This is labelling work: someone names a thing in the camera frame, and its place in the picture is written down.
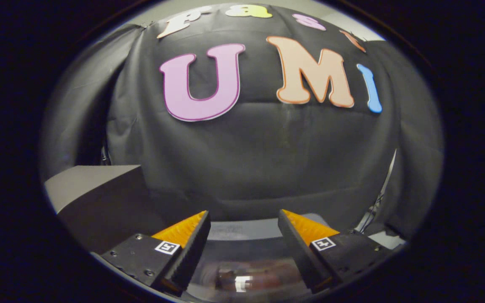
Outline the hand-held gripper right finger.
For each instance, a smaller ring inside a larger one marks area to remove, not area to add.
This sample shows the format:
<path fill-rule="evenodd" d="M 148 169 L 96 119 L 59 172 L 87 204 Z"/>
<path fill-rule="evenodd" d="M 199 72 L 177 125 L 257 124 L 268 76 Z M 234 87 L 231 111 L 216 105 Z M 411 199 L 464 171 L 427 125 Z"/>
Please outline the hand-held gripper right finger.
<path fill-rule="evenodd" d="M 336 230 L 281 209 L 278 228 L 313 294 L 344 286 L 387 260 L 393 250 L 354 230 Z"/>

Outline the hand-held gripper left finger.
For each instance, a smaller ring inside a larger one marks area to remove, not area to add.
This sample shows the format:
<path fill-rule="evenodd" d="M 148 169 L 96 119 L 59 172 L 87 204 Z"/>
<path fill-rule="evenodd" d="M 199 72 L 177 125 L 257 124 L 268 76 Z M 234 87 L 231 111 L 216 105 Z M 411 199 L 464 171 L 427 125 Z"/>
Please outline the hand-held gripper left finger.
<path fill-rule="evenodd" d="M 204 210 L 156 234 L 133 234 L 100 258 L 146 287 L 180 296 L 200 262 L 210 228 L 210 213 Z"/>

